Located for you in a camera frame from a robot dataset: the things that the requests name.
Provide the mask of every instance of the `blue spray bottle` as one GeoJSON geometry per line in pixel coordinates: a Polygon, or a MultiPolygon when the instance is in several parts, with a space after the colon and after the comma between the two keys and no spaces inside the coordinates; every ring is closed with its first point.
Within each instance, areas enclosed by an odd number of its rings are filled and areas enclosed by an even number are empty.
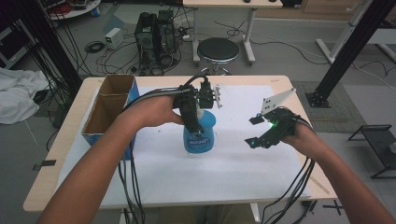
{"type": "Polygon", "coordinates": [[[186,127],[184,128],[184,148],[190,153],[203,153],[212,149],[215,143],[215,135],[213,126],[216,124],[216,117],[207,110],[198,107],[197,109],[198,123],[203,128],[201,134],[190,133],[186,127]]]}

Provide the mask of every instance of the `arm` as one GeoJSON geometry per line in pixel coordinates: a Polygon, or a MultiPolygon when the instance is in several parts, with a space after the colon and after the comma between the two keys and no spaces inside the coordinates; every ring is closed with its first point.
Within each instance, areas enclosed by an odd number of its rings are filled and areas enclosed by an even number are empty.
{"type": "Polygon", "coordinates": [[[76,164],[55,192],[37,223],[91,223],[125,148],[144,127],[181,124],[173,98],[150,98],[120,114],[76,164]]]}
{"type": "Polygon", "coordinates": [[[350,223],[396,223],[392,214],[325,142],[303,124],[297,124],[295,131],[284,142],[322,168],[350,223]]]}

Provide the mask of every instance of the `white towel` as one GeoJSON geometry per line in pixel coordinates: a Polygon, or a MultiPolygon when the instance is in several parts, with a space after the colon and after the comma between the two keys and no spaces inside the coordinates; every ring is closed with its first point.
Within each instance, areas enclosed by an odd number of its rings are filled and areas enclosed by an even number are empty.
{"type": "Polygon", "coordinates": [[[0,123],[12,124],[31,117],[39,108],[35,93],[48,87],[44,74],[10,71],[0,67],[0,123]]]}

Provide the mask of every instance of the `floor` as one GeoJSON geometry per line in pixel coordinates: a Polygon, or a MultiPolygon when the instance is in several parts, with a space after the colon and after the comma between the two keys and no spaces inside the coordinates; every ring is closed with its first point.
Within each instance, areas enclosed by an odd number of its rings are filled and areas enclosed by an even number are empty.
{"type": "MultiPolygon", "coordinates": [[[[132,65],[137,62],[137,59],[129,62],[136,54],[134,38],[131,37],[135,21],[140,12],[156,12],[158,9],[166,8],[101,4],[100,17],[95,18],[90,14],[85,14],[67,22],[61,21],[58,31],[65,38],[63,27],[68,25],[82,53],[81,58],[84,58],[83,50],[89,42],[98,40],[105,42],[104,35],[107,32],[113,27],[122,27],[125,47],[118,51],[111,51],[111,56],[108,51],[107,60],[104,58],[102,63],[106,64],[107,72],[119,70],[118,73],[128,73],[132,65]]],[[[187,18],[192,24],[192,15],[188,11],[186,9],[187,18]]],[[[242,32],[218,25],[213,21],[231,27],[238,27],[240,22],[223,18],[226,17],[211,15],[209,19],[212,21],[200,24],[199,38],[227,36],[227,31],[231,30],[229,34],[235,34],[232,41],[240,43],[242,32]]],[[[178,17],[176,24],[177,27],[188,27],[186,17],[178,17]]],[[[253,44],[257,62],[250,65],[246,61],[246,54],[242,52],[235,62],[227,64],[226,67],[234,75],[285,75],[290,80],[321,81],[330,65],[318,48],[315,39],[322,38],[325,43],[332,46],[346,24],[346,21],[256,20],[255,33],[251,39],[261,43],[260,45],[253,44]]],[[[243,24],[241,29],[246,29],[246,25],[243,24]]],[[[180,52],[179,65],[165,73],[166,76],[191,76],[205,66],[201,63],[199,67],[196,67],[191,61],[191,42],[184,42],[180,46],[180,52]]],[[[106,73],[103,70],[104,67],[97,63],[104,53],[103,49],[98,53],[87,55],[85,64],[92,75],[103,76],[106,73]]],[[[341,80],[349,97],[368,124],[391,124],[394,126],[391,131],[396,134],[396,113],[394,112],[396,69],[392,69],[396,66],[395,62],[375,45],[367,45],[354,64],[363,68],[358,70],[350,67],[341,80]]],[[[13,69],[35,71],[37,66],[29,56],[26,56],[13,69]]],[[[79,73],[82,77],[87,76],[81,69],[79,73]]],[[[33,223],[37,219],[38,214],[23,211],[22,205],[37,175],[37,171],[33,169],[34,165],[46,158],[47,145],[53,141],[50,137],[55,131],[56,129],[52,127],[47,117],[32,116],[12,125],[0,124],[0,223],[33,223]]],[[[348,142],[350,134],[345,133],[319,133],[319,136],[340,154],[396,217],[396,180],[372,180],[370,178],[370,175],[381,169],[381,165],[369,145],[365,142],[348,142]]],[[[348,223],[342,209],[325,208],[326,205],[334,205],[334,201],[318,202],[313,212],[308,212],[302,223],[348,223]]],[[[265,217],[268,218],[282,206],[282,203],[277,204],[268,211],[265,217]]],[[[304,207],[297,203],[279,223],[291,223],[297,220],[303,211],[304,207]]],[[[149,209],[147,214],[147,223],[157,222],[158,209],[149,209]]],[[[118,210],[101,210],[94,221],[94,223],[119,222],[120,211],[118,210]]]]}

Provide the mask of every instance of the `open cardboard box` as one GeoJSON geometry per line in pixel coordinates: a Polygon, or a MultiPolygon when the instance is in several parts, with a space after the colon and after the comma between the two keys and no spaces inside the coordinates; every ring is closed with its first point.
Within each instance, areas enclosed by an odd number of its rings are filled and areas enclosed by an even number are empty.
{"type": "MultiPolygon", "coordinates": [[[[138,96],[139,91],[134,76],[107,75],[82,128],[81,134],[85,140],[92,146],[110,127],[125,104],[138,96]]],[[[129,148],[125,151],[125,159],[131,159],[129,148]]]]}

